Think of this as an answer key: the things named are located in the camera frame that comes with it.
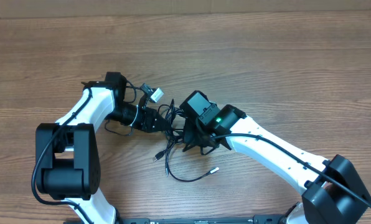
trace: usb connector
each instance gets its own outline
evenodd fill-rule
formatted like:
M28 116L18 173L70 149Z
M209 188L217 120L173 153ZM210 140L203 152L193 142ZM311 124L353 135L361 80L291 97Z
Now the usb connector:
M165 150L163 150L163 151L157 153L157 154L153 157L153 161L155 162L155 161L160 160L164 155L165 155Z
M219 170L219 168L216 167L216 168L212 169L212 170L209 171L209 172L210 172L210 174L214 174L214 173L216 173L218 170Z
M147 94L148 101L151 101L153 103L157 103L163 96L163 91L160 88L153 89L145 83L141 85L140 89L144 91L145 94Z

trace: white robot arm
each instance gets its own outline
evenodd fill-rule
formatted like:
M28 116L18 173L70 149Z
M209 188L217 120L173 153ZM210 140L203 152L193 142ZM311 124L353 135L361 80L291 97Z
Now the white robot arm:
M123 222L116 208L107 202L98 187L100 162L95 133L103 120L113 119L147 133L171 129L171 125L156 110L146 107L146 100L157 102L163 92L145 86L142 89L144 100L135 106L123 101L126 83L125 77L120 73L110 72L104 82L85 83L80 101L64 117L55 124L41 124L36 131L36 159L41 162L35 167L32 176L32 181L35 176L35 183L32 184L37 186L39 192L50 194L53 199L71 202L70 206L84 223L90 223L88 220L101 224ZM358 197L371 203L371 197L353 165L341 156L329 161L303 151L269 133L251 117L231 105L218 109L215 103L210 102L199 91L193 92L180 105L180 109L187 117L186 122L194 123L199 130L198 134L211 136L210 143L220 143L228 149L250 156L282 177L302 195L303 204L295 206L276 224L346 224L355 223L361 217L367 209L366 204L337 186L322 188L326 180L317 172L331 176ZM52 136L58 137L51 146L46 146L47 140ZM277 147L262 141L263 138L275 142ZM278 147L303 163L280 151ZM74 158L55 158L54 153L64 151L73 151Z

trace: wooden table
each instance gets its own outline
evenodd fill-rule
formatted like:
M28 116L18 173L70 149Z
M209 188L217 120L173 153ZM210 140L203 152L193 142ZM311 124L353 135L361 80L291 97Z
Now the wooden table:
M301 149L342 154L371 193L371 11L0 20L0 223L77 217L32 196L34 133L79 100L81 81L107 71L161 87L160 103L179 105L201 90ZM188 184L152 162L166 145L160 133L125 138L101 128L97 141L100 188L123 217L247 217L283 213L301 199L224 147L173 155L173 172L185 179L220 167ZM371 210L360 223L371 223Z

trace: wire bundle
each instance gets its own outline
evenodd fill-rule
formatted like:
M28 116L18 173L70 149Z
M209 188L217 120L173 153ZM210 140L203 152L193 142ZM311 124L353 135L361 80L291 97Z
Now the wire bundle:
M164 132L164 134L166 136L166 139L167 139L167 145L166 145L166 148L163 151L161 151L161 152L159 152L155 155L155 161L162 158L163 156L165 156L166 176L168 176L170 174L173 178L175 178L178 181L194 182L196 180L200 180L200 179L218 171L218 168L212 169L212 170L208 171L206 174L204 174L204 175L202 175L198 178L192 179L192 180L180 179L172 173L172 171L169 167L169 156L171 155L171 151L176 144L184 143L184 128L182 128L182 129L173 128L173 121L174 121L174 119L176 118L177 115L179 115L180 117L185 118L185 119L187 119L187 117L185 116L182 109L177 108L177 107L174 106L174 100L171 101L170 105L159 106L158 113L159 113L162 106L166 106L167 108L161 113L161 116L163 116L163 114L166 113L165 114L165 120L171 125L172 128L169 129L169 130L166 130Z

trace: white connector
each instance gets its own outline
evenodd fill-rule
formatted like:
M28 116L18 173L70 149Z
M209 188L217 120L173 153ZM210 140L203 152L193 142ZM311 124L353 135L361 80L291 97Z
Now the white connector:
M162 96L163 96L163 91L160 88L157 88L155 92L151 95L151 97L149 97L149 99L152 102L157 103L159 99L161 99Z
M214 174L214 173L216 173L218 170L219 170L219 168L216 167L216 168L214 168L214 169L212 169L212 170L210 171L210 174Z

